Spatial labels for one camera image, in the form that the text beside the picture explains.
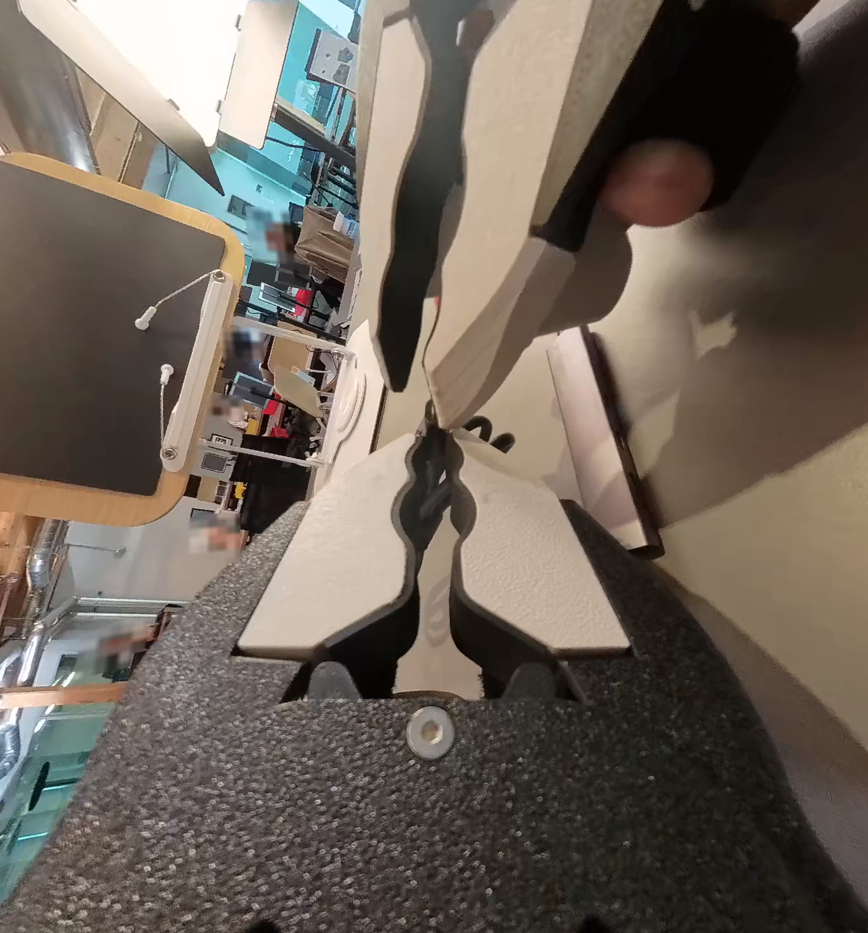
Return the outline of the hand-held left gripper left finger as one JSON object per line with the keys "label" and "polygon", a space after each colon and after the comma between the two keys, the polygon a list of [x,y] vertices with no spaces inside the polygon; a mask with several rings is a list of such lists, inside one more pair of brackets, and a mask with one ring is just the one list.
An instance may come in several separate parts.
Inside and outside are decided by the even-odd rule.
{"label": "hand-held left gripper left finger", "polygon": [[307,505],[236,648],[261,659],[398,663],[417,638],[426,438],[406,434]]}

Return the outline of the wood framed black board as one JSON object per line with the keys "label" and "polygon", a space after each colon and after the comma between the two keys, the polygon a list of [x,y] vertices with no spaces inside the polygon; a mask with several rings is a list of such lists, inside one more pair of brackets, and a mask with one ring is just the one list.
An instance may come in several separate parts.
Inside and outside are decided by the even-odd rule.
{"label": "wood framed black board", "polygon": [[0,510],[134,527],[174,508],[244,260],[203,212],[0,157]]}

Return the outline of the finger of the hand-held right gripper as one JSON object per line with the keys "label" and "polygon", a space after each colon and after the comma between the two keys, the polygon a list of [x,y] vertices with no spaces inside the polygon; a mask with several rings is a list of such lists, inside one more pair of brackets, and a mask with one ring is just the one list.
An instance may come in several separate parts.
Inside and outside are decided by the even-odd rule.
{"label": "finger of the hand-held right gripper", "polygon": [[462,165],[470,2],[367,2],[358,42],[358,311],[386,387],[408,385]]}
{"label": "finger of the hand-held right gripper", "polygon": [[471,71],[464,185],[440,268],[440,303],[423,365],[438,424],[486,403],[532,343],[576,267],[577,244],[547,230],[587,185],[568,183],[586,153],[589,181],[608,161],[607,110],[667,2],[515,2]]}

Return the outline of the grey metal usb hub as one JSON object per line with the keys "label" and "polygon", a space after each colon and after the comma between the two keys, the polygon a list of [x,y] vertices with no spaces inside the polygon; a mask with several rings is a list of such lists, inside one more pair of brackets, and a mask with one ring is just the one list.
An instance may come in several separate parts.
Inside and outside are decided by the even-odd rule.
{"label": "grey metal usb hub", "polygon": [[561,331],[547,357],[581,506],[627,551],[660,559],[661,533],[600,336],[586,325]]}

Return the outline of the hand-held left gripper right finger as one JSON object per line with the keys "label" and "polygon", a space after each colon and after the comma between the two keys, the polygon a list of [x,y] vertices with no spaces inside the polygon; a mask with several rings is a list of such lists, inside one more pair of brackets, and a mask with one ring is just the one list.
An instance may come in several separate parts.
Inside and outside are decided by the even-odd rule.
{"label": "hand-held left gripper right finger", "polygon": [[623,624],[544,480],[466,430],[447,454],[456,647],[474,662],[626,654]]}

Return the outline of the person's right hand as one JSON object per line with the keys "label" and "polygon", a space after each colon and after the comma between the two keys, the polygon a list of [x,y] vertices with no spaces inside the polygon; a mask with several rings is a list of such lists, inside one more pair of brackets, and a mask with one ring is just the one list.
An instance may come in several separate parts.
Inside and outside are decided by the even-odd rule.
{"label": "person's right hand", "polygon": [[614,160],[600,203],[628,225],[672,227],[705,207],[715,180],[702,149],[655,139],[629,146]]}

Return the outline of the white panel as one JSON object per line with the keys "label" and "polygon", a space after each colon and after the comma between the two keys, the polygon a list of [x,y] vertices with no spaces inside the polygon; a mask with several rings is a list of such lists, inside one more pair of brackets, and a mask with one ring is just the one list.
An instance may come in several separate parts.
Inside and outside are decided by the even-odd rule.
{"label": "white panel", "polygon": [[218,194],[210,151],[244,2],[20,1],[31,26]]}
{"label": "white panel", "polygon": [[220,134],[256,150],[264,147],[298,8],[297,1],[247,2],[219,108]]}

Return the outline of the brown cardboard box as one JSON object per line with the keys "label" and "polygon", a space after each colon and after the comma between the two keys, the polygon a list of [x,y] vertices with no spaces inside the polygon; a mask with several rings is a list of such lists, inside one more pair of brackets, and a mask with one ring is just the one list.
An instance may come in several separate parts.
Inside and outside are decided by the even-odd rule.
{"label": "brown cardboard box", "polygon": [[346,283],[355,242],[335,228],[340,212],[316,205],[305,205],[295,255],[313,272],[341,285]]}

